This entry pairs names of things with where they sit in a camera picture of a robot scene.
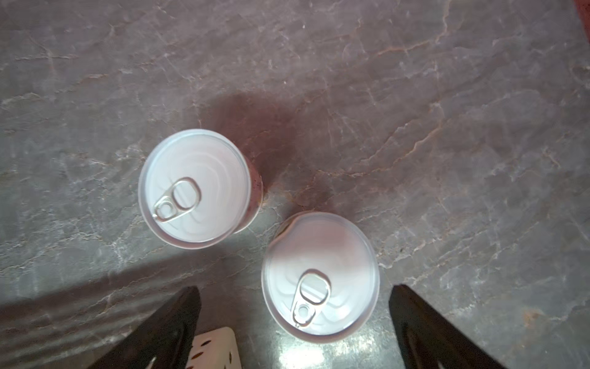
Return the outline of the small pink can back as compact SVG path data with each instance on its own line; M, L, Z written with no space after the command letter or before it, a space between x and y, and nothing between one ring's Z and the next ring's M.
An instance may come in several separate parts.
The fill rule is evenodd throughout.
M213 246L246 229L264 197L260 173L225 136L188 129L157 145L138 180L150 230L177 248Z

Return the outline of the small green can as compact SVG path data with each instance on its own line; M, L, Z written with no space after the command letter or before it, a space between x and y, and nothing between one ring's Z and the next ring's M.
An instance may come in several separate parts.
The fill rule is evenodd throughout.
M328 344L358 331L380 293L380 272L367 236L346 218L300 212L267 247L261 269L267 309L302 341Z

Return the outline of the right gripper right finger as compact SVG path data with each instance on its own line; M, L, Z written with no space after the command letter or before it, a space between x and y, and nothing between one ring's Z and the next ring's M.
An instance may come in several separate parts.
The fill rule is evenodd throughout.
M389 309L405 367L503 367L409 286L393 287Z

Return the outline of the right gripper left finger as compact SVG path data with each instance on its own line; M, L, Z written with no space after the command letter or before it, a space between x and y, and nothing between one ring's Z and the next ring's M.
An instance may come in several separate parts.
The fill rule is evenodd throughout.
M181 289L92 368L185 368L201 312L197 287Z

